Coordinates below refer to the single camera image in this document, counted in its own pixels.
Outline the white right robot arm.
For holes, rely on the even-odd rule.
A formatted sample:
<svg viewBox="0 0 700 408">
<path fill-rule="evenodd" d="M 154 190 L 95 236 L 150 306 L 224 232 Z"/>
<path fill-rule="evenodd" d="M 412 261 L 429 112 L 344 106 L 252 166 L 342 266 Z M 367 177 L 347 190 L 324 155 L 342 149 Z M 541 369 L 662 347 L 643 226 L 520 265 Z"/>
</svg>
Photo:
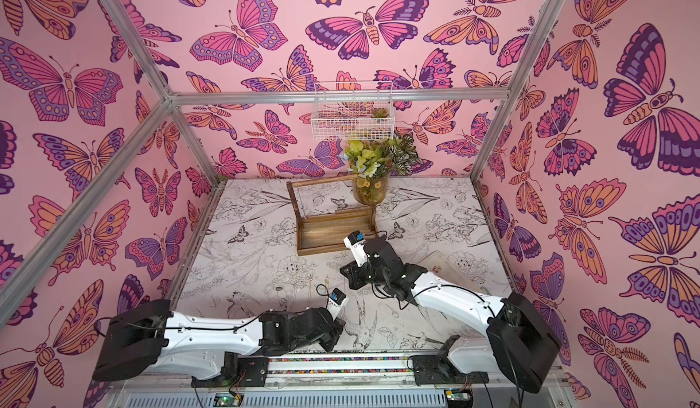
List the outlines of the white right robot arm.
<svg viewBox="0 0 700 408">
<path fill-rule="evenodd" d="M 446 342 L 446 360 L 454 370 L 499 371 L 521 391 L 541 391 L 563 342 L 524 296 L 513 292 L 501 298 L 449 282 L 403 262 L 385 238 L 368 240 L 358 230 L 344 244 L 354 260 L 341 274 L 353 291 L 369 285 L 382 299 L 439 311 L 486 337 L 482 343 Z"/>
</svg>

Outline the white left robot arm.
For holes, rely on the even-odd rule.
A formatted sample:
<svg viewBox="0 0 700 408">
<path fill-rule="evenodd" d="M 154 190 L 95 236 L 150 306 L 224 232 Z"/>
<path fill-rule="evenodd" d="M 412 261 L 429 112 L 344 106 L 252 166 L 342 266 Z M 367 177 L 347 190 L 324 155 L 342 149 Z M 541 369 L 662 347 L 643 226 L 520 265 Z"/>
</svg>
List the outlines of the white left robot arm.
<svg viewBox="0 0 700 408">
<path fill-rule="evenodd" d="M 147 372 L 207 381 L 222 374 L 229 354 L 277 357 L 313 344 L 332 351 L 345 327 L 339 314 L 346 302 L 334 291 L 320 308 L 230 320 L 171 311 L 169 300 L 146 302 L 109 321 L 92 379 L 118 382 Z"/>
</svg>

